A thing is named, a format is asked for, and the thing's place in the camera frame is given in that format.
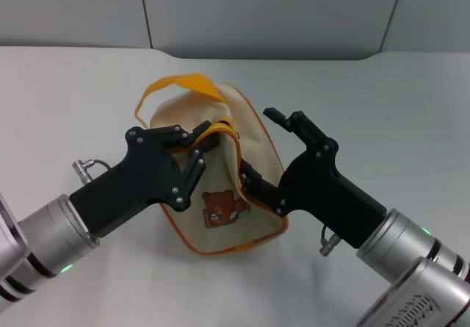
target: orange trim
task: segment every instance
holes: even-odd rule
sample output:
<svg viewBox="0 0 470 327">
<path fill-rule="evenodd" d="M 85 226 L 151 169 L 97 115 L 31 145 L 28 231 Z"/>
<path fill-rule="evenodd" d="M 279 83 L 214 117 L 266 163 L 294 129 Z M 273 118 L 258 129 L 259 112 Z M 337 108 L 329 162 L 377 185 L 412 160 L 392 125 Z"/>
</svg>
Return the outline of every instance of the orange trim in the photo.
<svg viewBox="0 0 470 327">
<path fill-rule="evenodd" d="M 202 93 L 202 94 L 206 94 L 208 96 L 211 96 L 212 98 L 215 98 L 217 101 L 220 101 L 220 102 L 223 102 L 226 104 L 224 98 L 220 95 L 219 91 L 217 90 L 217 88 L 214 86 L 214 84 L 212 83 L 212 81 L 210 79 L 208 79 L 207 77 L 205 77 L 204 75 L 200 74 L 200 73 L 195 73 L 193 75 L 180 75 L 180 76 L 168 76 L 168 77 L 164 77 L 163 79 L 160 79 L 159 81 L 157 82 L 154 82 L 152 85 L 148 86 L 147 89 L 145 90 L 144 92 L 144 95 L 142 96 L 142 98 L 140 99 L 139 101 L 139 104 L 137 105 L 137 108 L 135 109 L 135 112 L 134 112 L 134 115 L 135 117 L 137 118 L 138 121 L 140 121 L 140 123 L 145 126 L 147 129 L 148 129 L 148 126 L 147 124 L 145 123 L 145 121 L 138 115 L 139 111 L 140 111 L 140 108 L 144 102 L 144 100 L 150 95 L 152 94 L 153 92 L 157 91 L 157 90 L 160 90 L 168 85 L 171 85 L 172 83 L 176 84 L 176 85 L 179 85 L 181 87 L 185 87 L 185 88 L 188 88 L 190 90 L 193 90 L 195 92 L 199 92 L 199 93 Z M 246 101 L 246 103 L 248 104 L 248 106 L 251 108 L 253 114 L 256 116 L 256 118 L 258 119 L 258 122 L 260 123 L 261 127 L 263 128 L 264 130 L 264 133 L 266 134 L 266 136 L 268 137 L 268 139 L 270 140 L 271 142 L 271 146 L 274 148 L 274 152 L 276 154 L 276 157 L 278 158 L 278 161 L 279 161 L 279 164 L 281 165 L 281 168 L 282 170 L 283 169 L 283 166 L 282 166 L 282 162 L 281 162 L 281 159 L 279 158 L 279 155 L 278 155 L 278 152 L 276 151 L 275 147 L 274 147 L 274 144 L 271 140 L 271 137 L 270 137 L 270 134 L 267 132 L 266 130 L 266 127 L 264 126 L 263 122 L 261 121 L 260 117 L 258 116 L 258 113 L 256 113 L 255 109 L 253 108 L 253 106 L 251 105 L 251 103 L 246 99 L 246 97 L 239 91 L 237 90 L 234 86 L 230 85 L 230 84 L 227 84 L 229 86 L 231 86 L 233 89 L 235 89 L 236 92 L 238 92 L 238 94 L 240 94 L 243 99 Z M 229 124 L 229 126 L 225 125 L 224 123 L 220 123 L 220 121 L 225 121 Z M 236 135 L 236 132 L 233 130 L 234 128 L 234 125 L 233 125 L 233 122 L 232 120 L 229 118 L 229 117 L 224 117 L 222 120 L 220 120 L 218 123 L 214 123 L 212 124 L 200 137 L 197 138 L 197 140 L 191 145 L 190 148 L 192 148 L 194 145 L 197 145 L 201 140 L 203 140 L 205 137 L 207 137 L 209 134 L 213 134 L 214 132 L 222 132 L 222 133 L 226 133 L 228 134 L 230 137 L 232 137 L 232 139 L 234 140 L 235 142 L 235 145 L 236 145 L 236 154 L 237 154 L 237 168 L 238 168 L 238 174 L 237 174 L 237 180 L 238 180 L 238 188 L 239 188 L 239 191 L 240 193 L 242 193 L 243 195 L 245 195 L 247 198 L 250 199 L 250 201 L 254 204 L 256 204 L 258 207 L 264 209 L 264 210 L 267 210 L 269 212 L 272 212 L 272 210 L 267 207 L 266 205 L 264 205 L 263 203 L 259 202 L 258 200 L 256 200 L 255 198 L 252 198 L 251 196 L 249 195 L 246 195 L 243 191 L 242 191 L 242 184 L 241 184 L 241 180 L 240 180 L 240 174 L 239 174 L 239 170 L 240 170 L 240 164 L 241 164 L 241 161 L 242 161 L 242 149 L 241 149 L 241 146 L 240 146 L 240 142 L 239 142 L 239 139 Z M 173 152 L 179 152 L 179 151 L 183 151 L 182 148 L 172 148 L 171 151 Z M 186 246 L 194 251 L 195 253 L 197 254 L 200 254 L 200 255 L 204 255 L 204 256 L 214 256 L 214 255 L 218 255 L 218 254 L 227 254 L 227 253 L 230 253 L 230 252 L 235 252 L 235 251 L 245 251 L 245 250 L 248 250 L 250 248 L 253 248 L 255 246 L 257 246 L 258 244 L 264 242 L 264 241 L 267 241 L 269 239 L 273 239 L 279 235 L 281 235 L 282 233 L 284 233 L 287 228 L 289 227 L 289 219 L 287 217 L 283 217 L 283 226 L 281 229 L 279 229 L 278 231 L 274 232 L 274 233 L 271 233 L 271 234 L 268 234 L 268 235 L 265 235 L 264 237 L 260 237 L 252 242 L 248 242 L 244 245 L 238 245 L 238 246 L 234 246 L 233 248 L 226 248 L 225 250 L 221 250 L 221 251 L 215 251 L 215 252 L 210 252 L 210 253 L 207 253 L 207 252 L 202 252 L 202 251 L 199 251 L 199 250 L 196 250 L 193 246 L 191 246 L 191 244 L 188 242 L 188 240 L 186 239 L 186 237 L 181 233 L 181 231 L 179 230 L 179 228 L 177 227 L 177 225 L 175 224 L 175 222 L 173 221 L 173 219 L 171 218 L 170 214 L 168 213 L 167 211 L 167 208 L 163 205 L 163 204 L 160 204 L 160 206 L 162 207 L 163 209 L 163 212 L 165 213 L 165 215 L 167 216 L 168 220 L 170 221 L 171 225 L 173 226 L 173 228 L 176 230 L 176 233 L 178 233 L 178 236 L 181 238 L 181 240 L 183 240 L 184 244 L 186 244 Z"/>
<path fill-rule="evenodd" d="M 264 126 L 263 122 L 261 121 L 260 117 L 258 116 L 258 113 L 254 110 L 253 106 L 251 105 L 251 103 L 245 98 L 245 96 L 239 91 L 237 90 L 234 86 L 230 85 L 230 84 L 227 84 L 229 86 L 231 86 L 233 89 L 235 89 L 236 92 L 238 92 L 238 94 L 240 94 L 243 99 L 247 102 L 248 106 L 251 108 L 251 110 L 253 111 L 253 113 L 255 114 L 256 118 L 258 119 L 258 122 L 261 124 L 261 127 L 263 128 L 264 130 L 264 133 L 266 134 L 266 136 L 268 137 L 268 139 L 270 140 L 271 142 L 271 146 L 274 148 L 274 152 L 276 154 L 276 157 L 278 158 L 278 161 L 279 161 L 279 164 L 281 165 L 281 168 L 282 170 L 284 171 L 284 168 L 282 166 L 282 162 L 281 162 L 281 159 L 279 158 L 279 155 L 278 155 L 278 152 L 276 151 L 276 148 L 274 147 L 274 144 L 272 143 L 272 140 L 271 140 L 271 137 L 270 137 L 270 134 L 267 132 L 266 130 L 266 127 Z M 240 162 L 241 162 L 241 148 L 240 148 L 240 144 L 239 144 L 239 140 L 238 140 L 238 137 L 236 137 L 236 134 L 234 134 L 234 132 L 230 129 L 223 129 L 223 131 L 221 132 L 225 132 L 226 134 L 229 134 L 232 139 L 234 139 L 235 141 L 235 144 L 236 144 L 236 152 L 238 154 L 238 158 L 239 158 L 239 161 L 238 161 L 238 169 L 240 169 Z M 204 134 L 202 134 L 194 143 L 196 144 L 196 142 L 200 142 L 201 139 L 203 138 Z M 242 186 L 240 184 L 240 176 L 239 174 L 237 174 L 237 178 L 238 178 L 238 187 L 239 187 L 239 191 L 241 193 L 243 193 L 243 195 L 245 195 L 247 198 L 249 198 L 250 202 L 256 204 L 258 207 L 262 208 L 262 209 L 265 209 L 267 211 L 270 211 L 272 212 L 272 210 L 267 207 L 265 204 L 261 203 L 260 201 L 256 200 L 255 198 L 245 194 L 243 191 L 242 191 Z M 274 233 L 271 233 L 271 234 L 268 234 L 268 235 L 265 235 L 263 237 L 260 237 L 252 242 L 249 242 L 247 244 L 244 244 L 244 245 L 238 245 L 238 246 L 234 246 L 233 248 L 226 248 L 225 250 L 221 250 L 221 251 L 215 251 L 215 252 L 203 252 L 203 251 L 199 251 L 197 250 L 196 248 L 194 248 L 193 246 L 191 246 L 191 244 L 189 243 L 189 241 L 186 239 L 186 237 L 183 235 L 183 233 L 181 233 L 181 231 L 179 230 L 178 226 L 176 225 L 176 223 L 173 221 L 173 219 L 171 218 L 170 214 L 168 213 L 167 211 L 167 208 L 161 204 L 160 205 L 163 209 L 163 212 L 165 213 L 165 215 L 167 216 L 168 220 L 170 221 L 171 225 L 173 226 L 173 228 L 175 229 L 176 233 L 178 233 L 178 236 L 181 238 L 181 240 L 183 240 L 184 244 L 191 250 L 191 251 L 194 251 L 195 253 L 197 254 L 200 254 L 200 255 L 203 255 L 203 256 L 214 256 L 214 255 L 220 255 L 220 254 L 229 254 L 230 252 L 238 252 L 238 251 L 245 251 L 245 250 L 249 250 L 251 248 L 254 248 L 255 246 L 261 244 L 262 242 L 265 242 L 267 240 L 270 240 L 270 239 L 274 239 L 275 237 L 278 237 L 279 235 L 281 235 L 282 233 L 284 233 L 287 228 L 289 227 L 289 219 L 288 217 L 283 217 L 283 226 L 281 229 L 279 229 L 278 231 L 275 231 Z"/>
<path fill-rule="evenodd" d="M 219 90 L 215 87 L 212 80 L 210 80 L 207 76 L 201 73 L 191 73 L 187 75 L 174 75 L 174 76 L 166 76 L 158 81 L 155 81 L 150 86 L 145 89 L 142 98 L 140 99 L 139 103 L 137 104 L 134 116 L 135 118 L 146 128 L 148 129 L 147 123 L 140 117 L 139 111 L 142 107 L 144 100 L 153 92 L 157 90 L 161 90 L 169 85 L 178 85 L 183 88 L 187 88 L 188 90 L 192 90 L 193 92 L 201 93 L 210 98 L 215 99 L 221 103 L 227 104 L 225 99 L 219 93 Z"/>
<path fill-rule="evenodd" d="M 230 252 L 235 252 L 235 251 L 244 251 L 244 250 L 247 250 L 249 248 L 254 248 L 255 246 L 261 244 L 262 242 L 265 242 L 267 240 L 270 240 L 270 239 L 274 239 L 275 237 L 278 237 L 279 235 L 281 235 L 282 233 L 284 233 L 286 230 L 287 230 L 287 227 L 289 226 L 289 221 L 288 220 L 285 220 L 284 221 L 284 225 L 282 227 L 281 230 L 278 230 L 278 231 L 275 231 L 274 233 L 271 233 L 271 234 L 268 234 L 268 235 L 265 235 L 263 237 L 260 237 L 252 242 L 249 242 L 248 244 L 244 244 L 244 245 L 238 245 L 238 246 L 234 246 L 233 248 L 226 248 L 224 250 L 221 250 L 221 251 L 214 251 L 214 252 L 204 252 L 204 251 L 199 251 L 199 250 L 196 250 L 194 247 L 191 246 L 191 244 L 189 243 L 189 241 L 186 239 L 186 237 L 184 237 L 184 235 L 180 232 L 179 228 L 177 227 L 177 225 L 175 224 L 175 222 L 173 221 L 173 219 L 171 218 L 170 214 L 168 214 L 168 211 L 167 211 L 167 208 L 164 206 L 164 204 L 160 204 L 160 207 L 163 209 L 163 212 L 165 213 L 165 215 L 167 216 L 168 220 L 170 221 L 171 225 L 173 226 L 173 228 L 175 229 L 176 233 L 178 234 L 178 236 L 181 238 L 181 240 L 183 240 L 184 244 L 191 250 L 191 251 L 194 251 L 195 253 L 197 254 L 200 254 L 200 255 L 203 255 L 203 256 L 215 256 L 215 255 L 221 255 L 221 254 L 229 254 Z"/>
</svg>

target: orange bag handle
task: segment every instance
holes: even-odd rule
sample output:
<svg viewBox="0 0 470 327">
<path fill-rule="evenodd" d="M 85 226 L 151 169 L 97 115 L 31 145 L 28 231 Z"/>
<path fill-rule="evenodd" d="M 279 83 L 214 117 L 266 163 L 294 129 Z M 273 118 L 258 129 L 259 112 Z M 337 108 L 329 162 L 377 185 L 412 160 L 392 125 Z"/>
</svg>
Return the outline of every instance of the orange bag handle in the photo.
<svg viewBox="0 0 470 327">
<path fill-rule="evenodd" d="M 227 104 L 225 102 L 225 99 L 222 97 L 222 95 L 219 93 L 219 91 L 215 87 L 212 80 L 210 80 L 207 76 L 201 73 L 166 76 L 152 83 L 150 86 L 147 87 L 142 98 L 139 101 L 139 104 L 135 108 L 134 116 L 146 129 L 148 129 L 147 123 L 139 116 L 139 111 L 140 111 L 140 108 L 142 107 L 144 100 L 153 92 L 156 92 L 157 90 L 161 90 L 165 87 L 168 87 L 169 85 L 177 85 L 179 87 L 183 87 L 188 90 L 193 90 L 197 93 L 209 96 L 213 98 L 215 101 L 219 101 L 220 103 Z"/>
</svg>

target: gray wall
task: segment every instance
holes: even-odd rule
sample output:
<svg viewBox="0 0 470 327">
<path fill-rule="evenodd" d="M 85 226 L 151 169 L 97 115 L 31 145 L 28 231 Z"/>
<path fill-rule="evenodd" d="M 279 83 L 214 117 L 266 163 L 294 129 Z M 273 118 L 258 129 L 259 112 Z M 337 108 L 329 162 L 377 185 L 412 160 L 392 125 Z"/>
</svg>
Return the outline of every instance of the gray wall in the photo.
<svg viewBox="0 0 470 327">
<path fill-rule="evenodd" d="M 399 0 L 384 51 L 470 51 L 470 0 Z"/>
<path fill-rule="evenodd" d="M 153 47 L 179 57 L 362 59 L 395 0 L 145 0 Z"/>
<path fill-rule="evenodd" d="M 150 48 L 142 0 L 0 0 L 0 44 Z"/>
<path fill-rule="evenodd" d="M 0 45 L 313 60 L 470 51 L 469 7 L 470 0 L 0 0 Z"/>
</svg>

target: metal cylinder joint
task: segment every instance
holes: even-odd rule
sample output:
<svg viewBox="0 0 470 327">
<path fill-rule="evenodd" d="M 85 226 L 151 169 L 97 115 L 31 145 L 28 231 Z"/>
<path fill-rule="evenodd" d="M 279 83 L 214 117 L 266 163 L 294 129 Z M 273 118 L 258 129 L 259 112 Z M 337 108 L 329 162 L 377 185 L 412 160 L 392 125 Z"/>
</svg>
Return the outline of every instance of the metal cylinder joint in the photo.
<svg viewBox="0 0 470 327">
<path fill-rule="evenodd" d="M 19 223 L 31 253 L 0 282 L 0 312 L 33 293 L 99 245 L 66 195 Z"/>
<path fill-rule="evenodd" d="M 0 194 L 0 281 L 17 268 L 28 253 L 28 242 Z"/>
<path fill-rule="evenodd" d="M 359 248 L 357 256 L 389 282 L 419 257 L 425 257 L 469 279 L 469 264 L 408 217 L 391 210 L 382 226 Z"/>
</svg>

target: green indicator light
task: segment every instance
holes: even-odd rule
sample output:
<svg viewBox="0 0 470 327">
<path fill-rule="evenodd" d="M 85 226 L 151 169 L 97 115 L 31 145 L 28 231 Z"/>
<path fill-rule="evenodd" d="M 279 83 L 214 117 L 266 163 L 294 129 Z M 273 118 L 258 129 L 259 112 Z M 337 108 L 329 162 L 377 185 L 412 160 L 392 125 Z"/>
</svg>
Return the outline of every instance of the green indicator light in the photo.
<svg viewBox="0 0 470 327">
<path fill-rule="evenodd" d="M 432 235 L 431 232 L 430 232 L 429 230 L 427 230 L 426 228 L 422 228 L 422 229 L 424 230 L 424 232 L 425 232 L 426 234 Z"/>
<path fill-rule="evenodd" d="M 72 268 L 73 265 L 68 265 L 66 268 L 60 271 L 60 273 L 64 273 Z"/>
</svg>

